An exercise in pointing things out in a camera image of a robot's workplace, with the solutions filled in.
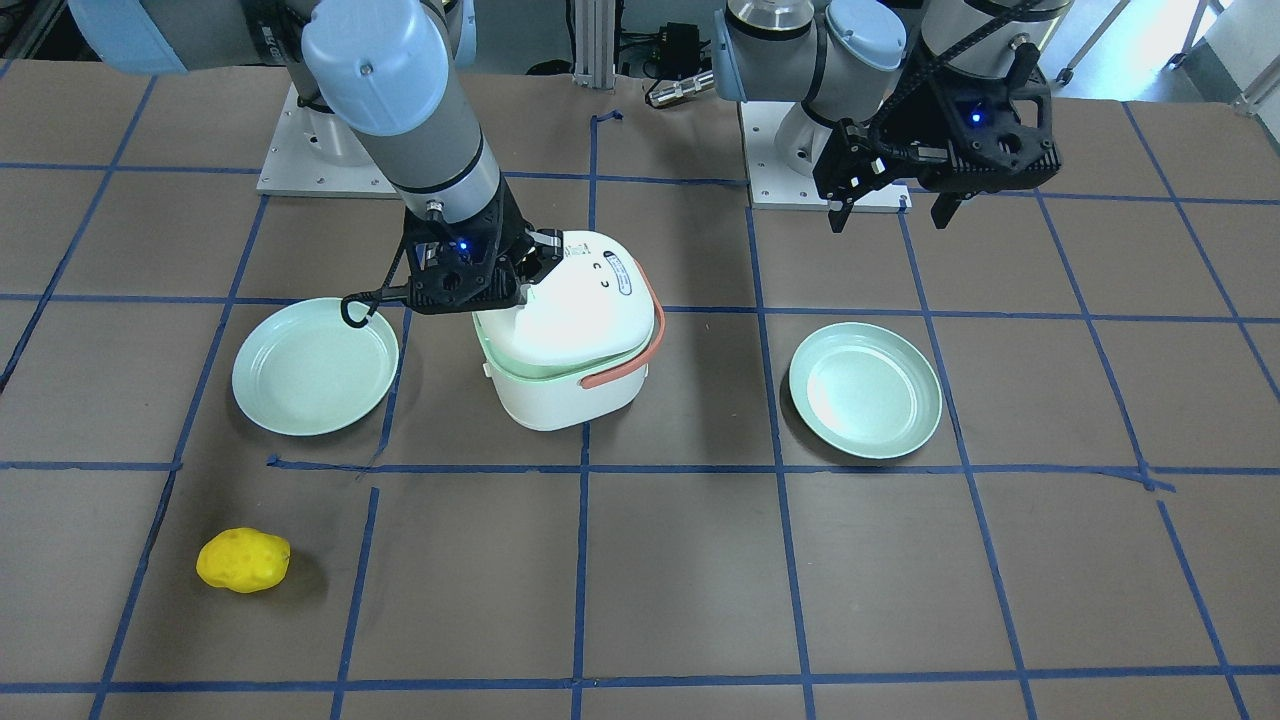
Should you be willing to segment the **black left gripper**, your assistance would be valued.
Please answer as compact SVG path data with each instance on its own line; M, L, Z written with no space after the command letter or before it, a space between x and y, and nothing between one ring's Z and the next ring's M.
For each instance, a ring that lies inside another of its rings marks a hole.
M937 70L909 78L874 113L845 114L815 152L812 177L828 201L828 224L842 233L854 204L901 178L937 193L936 229L963 201L1011 187L1011 81Z

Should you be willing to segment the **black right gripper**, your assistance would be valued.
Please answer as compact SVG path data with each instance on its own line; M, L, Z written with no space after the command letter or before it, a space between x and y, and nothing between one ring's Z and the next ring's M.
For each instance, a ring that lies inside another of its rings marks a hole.
M462 222L447 222L438 201L408 210L401 247L410 261L402 301L522 301L561 263L561 231L527 223L500 190Z

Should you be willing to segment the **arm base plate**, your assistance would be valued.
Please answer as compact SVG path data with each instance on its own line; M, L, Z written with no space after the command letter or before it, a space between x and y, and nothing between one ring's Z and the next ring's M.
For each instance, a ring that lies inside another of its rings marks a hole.
M741 102L739 115L751 206L828 210L812 173L831 129L814 122L797 102Z
M256 190L268 196L397 199L352 131L335 115L302 108L288 88Z

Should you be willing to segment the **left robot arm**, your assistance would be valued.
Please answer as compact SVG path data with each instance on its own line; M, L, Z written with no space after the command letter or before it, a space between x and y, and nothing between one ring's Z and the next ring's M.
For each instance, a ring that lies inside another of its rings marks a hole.
M1041 53L1068 1L927 1L916 35L881 1L727 1L721 97L787 102L778 149L840 232L854 204L909 178L943 229L979 193L1034 190L1062 159Z

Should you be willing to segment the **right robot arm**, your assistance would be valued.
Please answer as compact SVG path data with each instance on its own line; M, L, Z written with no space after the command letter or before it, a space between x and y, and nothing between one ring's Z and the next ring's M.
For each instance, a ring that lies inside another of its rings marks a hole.
M342 120L404 202L406 287L421 314L524 302L563 258L557 231L518 209L460 82L471 1L73 1L99 58L132 74L260 61L300 101Z

